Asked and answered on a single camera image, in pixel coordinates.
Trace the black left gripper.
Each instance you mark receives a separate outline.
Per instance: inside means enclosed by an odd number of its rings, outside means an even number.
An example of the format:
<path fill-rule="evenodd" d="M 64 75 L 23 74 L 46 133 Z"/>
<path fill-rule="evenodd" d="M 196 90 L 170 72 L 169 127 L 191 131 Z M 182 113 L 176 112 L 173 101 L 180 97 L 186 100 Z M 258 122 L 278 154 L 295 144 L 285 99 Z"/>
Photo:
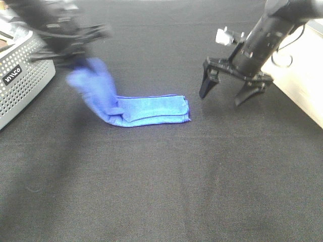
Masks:
<path fill-rule="evenodd" d="M 86 45 L 110 38 L 111 27 L 104 24 L 81 27 L 75 10 L 29 9 L 29 27 L 44 41 L 45 47 L 32 52 L 30 62 L 52 60 L 60 68 L 88 67 Z"/>

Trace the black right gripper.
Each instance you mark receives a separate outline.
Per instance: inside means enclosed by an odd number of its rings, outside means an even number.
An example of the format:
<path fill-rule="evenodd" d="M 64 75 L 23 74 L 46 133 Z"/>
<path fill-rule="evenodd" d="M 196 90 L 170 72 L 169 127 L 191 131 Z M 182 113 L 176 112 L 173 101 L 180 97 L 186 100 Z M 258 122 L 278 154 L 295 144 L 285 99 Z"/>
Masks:
<path fill-rule="evenodd" d="M 241 105 L 250 97 L 265 91 L 265 84 L 271 85 L 273 78 L 262 71 L 256 74 L 244 74 L 238 70 L 228 59 L 207 57 L 203 63 L 203 79 L 199 90 L 200 98 L 204 99 L 209 91 L 217 85 L 219 72 L 234 76 L 239 80 L 245 81 L 243 87 L 234 99 L 236 106 Z"/>

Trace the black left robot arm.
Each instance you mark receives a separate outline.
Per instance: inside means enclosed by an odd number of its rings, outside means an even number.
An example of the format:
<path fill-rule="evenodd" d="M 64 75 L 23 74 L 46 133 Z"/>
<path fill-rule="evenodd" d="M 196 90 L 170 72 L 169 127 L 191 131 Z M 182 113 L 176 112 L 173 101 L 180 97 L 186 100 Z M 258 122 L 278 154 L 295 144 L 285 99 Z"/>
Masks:
<path fill-rule="evenodd" d="M 5 1 L 16 15 L 34 31 L 45 46 L 32 54 L 32 62 L 51 59 L 62 66 L 89 66 L 87 44 L 111 37 L 104 24 L 82 27 L 77 22 L 82 11 L 76 1 Z"/>

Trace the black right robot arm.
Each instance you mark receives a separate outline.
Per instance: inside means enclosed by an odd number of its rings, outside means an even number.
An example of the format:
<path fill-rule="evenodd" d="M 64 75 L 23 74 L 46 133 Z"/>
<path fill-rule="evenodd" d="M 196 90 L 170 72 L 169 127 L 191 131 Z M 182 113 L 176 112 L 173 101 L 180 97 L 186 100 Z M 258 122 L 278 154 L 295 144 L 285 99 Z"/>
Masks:
<path fill-rule="evenodd" d="M 308 21 L 321 18 L 322 1 L 266 1 L 261 18 L 249 34 L 218 29 L 215 42 L 236 47 L 228 58 L 206 58 L 200 98 L 220 82 L 220 72 L 244 81 L 235 97 L 236 106 L 264 93 L 274 81 L 261 71 L 265 62 L 288 35 Z"/>

